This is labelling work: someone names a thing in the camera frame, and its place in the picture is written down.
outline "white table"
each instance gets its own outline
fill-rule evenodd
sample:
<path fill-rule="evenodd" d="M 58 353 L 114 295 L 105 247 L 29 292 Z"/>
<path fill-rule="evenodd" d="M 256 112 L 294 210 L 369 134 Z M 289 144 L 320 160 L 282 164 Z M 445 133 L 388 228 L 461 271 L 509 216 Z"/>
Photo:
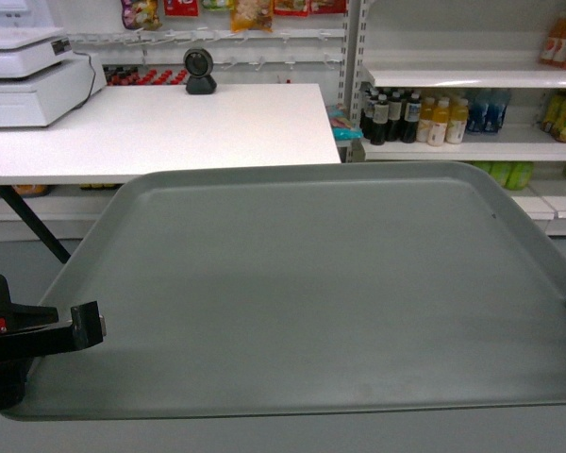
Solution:
<path fill-rule="evenodd" d="M 48 127 L 0 129 L 0 186 L 125 183 L 169 170 L 338 162 L 316 84 L 221 85 L 215 94 L 195 96 L 182 86 L 108 87 Z M 1 194 L 59 249 L 9 193 L 10 201 Z"/>

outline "gray tray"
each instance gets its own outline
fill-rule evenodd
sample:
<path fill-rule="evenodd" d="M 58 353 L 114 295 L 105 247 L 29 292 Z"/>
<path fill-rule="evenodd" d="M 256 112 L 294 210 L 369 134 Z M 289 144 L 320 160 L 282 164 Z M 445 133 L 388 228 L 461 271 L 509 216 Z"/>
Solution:
<path fill-rule="evenodd" d="M 103 344 L 47 357 L 19 419 L 566 403 L 566 260 L 484 173 L 387 163 L 126 184 L 42 303 Z"/>

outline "table leg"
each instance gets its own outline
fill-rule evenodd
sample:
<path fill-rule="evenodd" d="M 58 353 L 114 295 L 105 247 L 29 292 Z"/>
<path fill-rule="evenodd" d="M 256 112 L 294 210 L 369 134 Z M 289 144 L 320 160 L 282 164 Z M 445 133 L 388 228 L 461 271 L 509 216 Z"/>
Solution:
<path fill-rule="evenodd" d="M 67 260 L 71 257 L 69 252 L 11 186 L 0 186 L 0 196 L 19 215 L 19 217 L 21 217 L 25 224 L 30 227 L 34 233 L 36 233 L 40 240 L 50 249 L 51 252 L 53 252 L 60 262 L 67 262 Z"/>

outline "product packaging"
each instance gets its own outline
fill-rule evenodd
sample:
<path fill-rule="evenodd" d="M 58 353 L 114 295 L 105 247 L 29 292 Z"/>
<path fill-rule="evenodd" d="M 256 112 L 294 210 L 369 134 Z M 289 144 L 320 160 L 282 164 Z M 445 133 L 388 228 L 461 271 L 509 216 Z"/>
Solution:
<path fill-rule="evenodd" d="M 164 0 L 163 9 L 169 17 L 197 17 L 199 5 L 197 0 Z"/>
<path fill-rule="evenodd" d="M 338 14 L 346 12 L 346 0 L 310 0 L 312 14 Z"/>
<path fill-rule="evenodd" d="M 128 30 L 157 30 L 161 27 L 158 16 L 158 0 L 133 2 L 121 0 L 122 23 Z"/>
<path fill-rule="evenodd" d="M 275 14 L 307 17 L 309 3 L 309 0 L 275 0 Z"/>
<path fill-rule="evenodd" d="M 201 5 L 210 11 L 224 11 L 233 8 L 233 0 L 202 0 Z"/>
<path fill-rule="evenodd" d="M 230 15 L 230 29 L 273 31 L 273 2 L 271 0 L 235 0 Z"/>

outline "gray floor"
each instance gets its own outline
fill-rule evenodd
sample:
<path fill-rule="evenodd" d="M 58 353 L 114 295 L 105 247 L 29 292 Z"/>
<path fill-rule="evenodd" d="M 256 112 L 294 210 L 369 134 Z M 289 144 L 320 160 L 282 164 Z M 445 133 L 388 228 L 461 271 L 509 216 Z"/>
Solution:
<path fill-rule="evenodd" d="M 566 256 L 566 239 L 554 242 Z M 0 243 L 0 274 L 16 303 L 37 303 L 61 266 L 40 243 Z M 12 451 L 566 452 L 566 406 L 108 422 L 0 416 L 0 452 Z"/>

